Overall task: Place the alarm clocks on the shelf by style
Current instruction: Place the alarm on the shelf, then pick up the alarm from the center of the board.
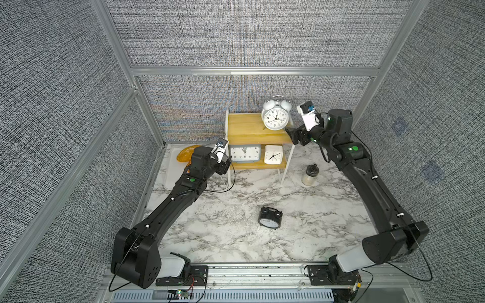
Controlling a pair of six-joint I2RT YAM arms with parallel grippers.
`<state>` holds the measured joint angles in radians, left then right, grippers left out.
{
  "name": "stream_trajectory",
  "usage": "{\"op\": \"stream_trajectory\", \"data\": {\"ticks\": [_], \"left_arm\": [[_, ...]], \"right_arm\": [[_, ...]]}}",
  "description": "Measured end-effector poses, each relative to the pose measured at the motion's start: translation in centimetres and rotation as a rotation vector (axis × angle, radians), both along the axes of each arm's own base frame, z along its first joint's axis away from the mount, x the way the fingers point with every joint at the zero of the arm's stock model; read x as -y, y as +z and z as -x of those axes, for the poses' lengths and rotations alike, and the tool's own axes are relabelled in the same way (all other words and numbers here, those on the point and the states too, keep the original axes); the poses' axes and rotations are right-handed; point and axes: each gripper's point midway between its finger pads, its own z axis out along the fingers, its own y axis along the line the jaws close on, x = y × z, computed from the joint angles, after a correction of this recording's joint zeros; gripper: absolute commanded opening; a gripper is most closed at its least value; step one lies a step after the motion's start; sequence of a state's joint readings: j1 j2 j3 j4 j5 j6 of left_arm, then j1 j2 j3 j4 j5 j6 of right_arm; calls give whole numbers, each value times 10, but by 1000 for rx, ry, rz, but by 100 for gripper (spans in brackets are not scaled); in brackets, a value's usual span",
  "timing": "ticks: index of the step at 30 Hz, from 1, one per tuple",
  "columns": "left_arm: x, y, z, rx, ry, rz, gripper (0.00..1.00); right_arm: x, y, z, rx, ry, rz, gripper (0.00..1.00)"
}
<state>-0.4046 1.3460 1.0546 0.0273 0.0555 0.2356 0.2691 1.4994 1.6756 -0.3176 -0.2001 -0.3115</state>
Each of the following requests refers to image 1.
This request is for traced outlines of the white twin-bell alarm clock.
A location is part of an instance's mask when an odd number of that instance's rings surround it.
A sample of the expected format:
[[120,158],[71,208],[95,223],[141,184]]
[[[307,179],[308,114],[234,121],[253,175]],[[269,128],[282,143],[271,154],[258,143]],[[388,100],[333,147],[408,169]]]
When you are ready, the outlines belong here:
[[264,126],[271,131],[293,127],[293,119],[290,114],[291,109],[291,103],[283,95],[271,96],[263,103],[261,120]]

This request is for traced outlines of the grey square alarm clock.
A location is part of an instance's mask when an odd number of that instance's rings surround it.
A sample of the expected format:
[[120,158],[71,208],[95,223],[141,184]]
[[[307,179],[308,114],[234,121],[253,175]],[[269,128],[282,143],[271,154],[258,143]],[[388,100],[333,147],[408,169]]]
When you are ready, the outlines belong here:
[[233,162],[257,162],[261,157],[261,145],[231,145],[230,156]]

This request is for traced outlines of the small white square alarm clock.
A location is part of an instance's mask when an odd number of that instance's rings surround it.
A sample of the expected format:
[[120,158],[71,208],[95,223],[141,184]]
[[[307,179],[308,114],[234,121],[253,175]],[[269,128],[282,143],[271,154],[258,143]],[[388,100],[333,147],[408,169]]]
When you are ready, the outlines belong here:
[[282,145],[266,145],[264,163],[268,165],[280,165],[283,161],[284,149]]

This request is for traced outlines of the black twin-bell alarm clock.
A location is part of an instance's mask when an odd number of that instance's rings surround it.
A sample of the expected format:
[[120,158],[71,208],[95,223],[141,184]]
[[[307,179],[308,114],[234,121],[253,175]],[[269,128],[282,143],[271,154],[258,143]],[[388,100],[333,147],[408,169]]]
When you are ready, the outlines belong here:
[[262,207],[258,217],[258,223],[269,229],[279,229],[282,223],[283,213],[272,207]]

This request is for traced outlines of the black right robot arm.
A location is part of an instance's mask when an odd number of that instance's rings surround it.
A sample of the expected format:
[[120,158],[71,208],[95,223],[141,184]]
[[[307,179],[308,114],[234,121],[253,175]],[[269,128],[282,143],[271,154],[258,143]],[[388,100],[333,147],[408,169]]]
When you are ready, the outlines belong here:
[[323,116],[311,102],[298,106],[298,112],[304,124],[286,130],[292,142],[313,142],[327,152],[356,188],[376,229],[358,246],[331,257],[331,270],[343,275],[420,251],[429,228],[403,209],[377,174],[370,150],[351,130],[352,112],[332,109]]

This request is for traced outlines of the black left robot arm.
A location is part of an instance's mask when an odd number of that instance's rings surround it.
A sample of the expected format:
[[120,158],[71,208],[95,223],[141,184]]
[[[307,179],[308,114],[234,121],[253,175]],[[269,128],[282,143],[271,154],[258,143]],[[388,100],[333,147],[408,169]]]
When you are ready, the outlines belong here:
[[120,229],[114,240],[111,273],[143,289],[157,278],[162,259],[159,244],[176,219],[201,196],[208,180],[224,175],[231,158],[226,154],[226,140],[213,147],[199,146],[191,164],[183,170],[168,197],[144,220],[128,229]]

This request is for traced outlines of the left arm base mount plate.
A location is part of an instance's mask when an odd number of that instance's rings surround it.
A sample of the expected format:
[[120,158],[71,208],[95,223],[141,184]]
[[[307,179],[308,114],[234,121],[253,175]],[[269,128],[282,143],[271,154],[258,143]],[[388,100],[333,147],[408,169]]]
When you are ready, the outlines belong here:
[[158,287],[189,287],[205,286],[207,284],[209,267],[206,265],[191,265],[189,271],[183,270],[177,277],[160,277],[155,281]]

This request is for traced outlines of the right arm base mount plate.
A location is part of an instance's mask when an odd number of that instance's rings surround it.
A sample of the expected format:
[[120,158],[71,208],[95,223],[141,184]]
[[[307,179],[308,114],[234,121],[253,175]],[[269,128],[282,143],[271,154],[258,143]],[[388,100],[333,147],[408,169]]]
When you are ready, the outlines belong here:
[[358,271],[345,273],[334,264],[331,265],[306,265],[304,274],[309,278],[312,286],[343,286],[353,287],[361,282]]

